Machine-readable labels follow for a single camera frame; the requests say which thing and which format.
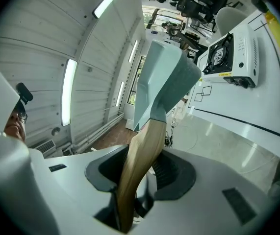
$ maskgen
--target fluorescent light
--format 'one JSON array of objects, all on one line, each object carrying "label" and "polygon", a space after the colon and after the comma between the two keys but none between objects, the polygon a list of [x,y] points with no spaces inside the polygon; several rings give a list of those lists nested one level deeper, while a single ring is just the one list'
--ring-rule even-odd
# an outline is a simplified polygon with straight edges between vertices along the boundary
[{"label": "fluorescent light", "polygon": [[129,63],[131,63],[133,54],[134,54],[134,52],[135,52],[135,47],[136,47],[137,44],[138,44],[138,41],[135,40],[134,46],[133,46],[132,51],[131,51],[131,55],[130,55],[130,57],[129,57]]},{"label": "fluorescent light", "polygon": [[77,62],[69,59],[66,65],[65,77],[62,85],[61,122],[62,126],[70,124],[71,92],[75,78]]},{"label": "fluorescent light", "polygon": [[120,96],[121,96],[121,92],[122,92],[122,88],[124,86],[124,83],[121,82],[121,85],[120,85],[120,89],[119,89],[119,93],[118,93],[118,97],[117,97],[117,101],[116,101],[116,106],[119,105],[119,101],[120,101]]},{"label": "fluorescent light", "polygon": [[96,9],[93,11],[93,15],[96,18],[100,18],[102,13],[105,11],[105,9],[111,4],[113,0],[103,0],[101,3],[96,7]]}]

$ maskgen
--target yellow tape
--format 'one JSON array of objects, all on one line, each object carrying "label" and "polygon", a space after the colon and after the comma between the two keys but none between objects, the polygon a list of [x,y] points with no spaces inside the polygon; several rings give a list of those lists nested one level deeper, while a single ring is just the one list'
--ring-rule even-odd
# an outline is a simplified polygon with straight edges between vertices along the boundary
[{"label": "yellow tape", "polygon": [[221,73],[219,76],[231,76],[231,73]]}]

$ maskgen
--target wooden handle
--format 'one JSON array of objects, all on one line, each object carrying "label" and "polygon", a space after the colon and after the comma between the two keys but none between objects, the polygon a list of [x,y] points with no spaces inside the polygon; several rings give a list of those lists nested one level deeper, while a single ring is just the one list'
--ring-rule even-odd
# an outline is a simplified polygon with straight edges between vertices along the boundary
[{"label": "wooden handle", "polygon": [[132,138],[117,192],[121,230],[127,233],[132,226],[136,190],[165,143],[166,123],[150,119]]}]

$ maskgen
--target floor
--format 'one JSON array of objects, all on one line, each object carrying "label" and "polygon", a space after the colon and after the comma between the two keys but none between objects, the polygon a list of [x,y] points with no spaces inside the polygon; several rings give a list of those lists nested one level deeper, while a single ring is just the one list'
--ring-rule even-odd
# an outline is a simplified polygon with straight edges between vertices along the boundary
[{"label": "floor", "polygon": [[109,132],[103,135],[95,143],[92,144],[92,148],[101,150],[107,147],[111,147],[117,144],[130,144],[131,139],[137,134],[131,130],[125,128],[126,120],[122,119],[117,125],[115,125]]},{"label": "floor", "polygon": [[174,149],[220,161],[268,192],[279,158],[263,147],[225,128],[185,113],[180,102],[177,112],[167,117],[167,132],[173,128]]}]

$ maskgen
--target white table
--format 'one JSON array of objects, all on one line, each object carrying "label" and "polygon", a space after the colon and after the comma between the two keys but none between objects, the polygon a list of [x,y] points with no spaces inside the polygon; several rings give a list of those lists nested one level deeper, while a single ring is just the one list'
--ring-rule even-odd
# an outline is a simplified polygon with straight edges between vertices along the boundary
[{"label": "white table", "polygon": [[[228,83],[197,82],[190,92],[187,112],[233,131],[280,157],[280,50],[259,11],[241,24],[248,24],[258,35],[258,86],[244,89]],[[201,70],[207,56],[208,51],[198,59]]]}]

